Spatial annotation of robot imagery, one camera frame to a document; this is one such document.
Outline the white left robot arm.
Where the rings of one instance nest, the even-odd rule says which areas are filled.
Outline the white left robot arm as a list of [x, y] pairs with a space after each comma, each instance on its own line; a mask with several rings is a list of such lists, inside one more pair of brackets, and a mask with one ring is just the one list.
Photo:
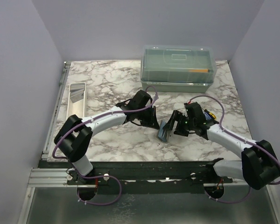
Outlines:
[[52, 156], [59, 149], [78, 172], [78, 179], [83, 184], [94, 180], [93, 165], [86, 156], [91, 138], [111, 127], [138, 120], [139, 126], [160, 129], [156, 118], [154, 103], [158, 94], [152, 98], [146, 91], [139, 90], [133, 98], [117, 103], [111, 109], [90, 117], [80, 118], [71, 115], [54, 139], [55, 148]]

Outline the grey leather card holder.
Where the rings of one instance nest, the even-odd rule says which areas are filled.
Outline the grey leather card holder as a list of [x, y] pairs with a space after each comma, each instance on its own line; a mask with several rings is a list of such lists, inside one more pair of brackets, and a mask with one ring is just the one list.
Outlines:
[[172, 131], [172, 127], [170, 124], [161, 120], [160, 122], [160, 129], [157, 133], [157, 139], [159, 139], [163, 143], [168, 143], [168, 139], [170, 137], [170, 133]]

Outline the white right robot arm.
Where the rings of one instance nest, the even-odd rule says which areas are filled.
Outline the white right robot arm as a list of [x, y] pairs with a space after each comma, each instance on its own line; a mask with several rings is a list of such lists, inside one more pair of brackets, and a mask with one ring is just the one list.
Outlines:
[[259, 190], [280, 177], [280, 165], [271, 144], [266, 140], [254, 141], [225, 129], [216, 117], [197, 103], [185, 104], [186, 114], [174, 110], [161, 130], [173, 131], [187, 137], [191, 133], [215, 142], [240, 158], [239, 161], [217, 159], [205, 171], [206, 179], [215, 183], [222, 177], [241, 179], [253, 189]]

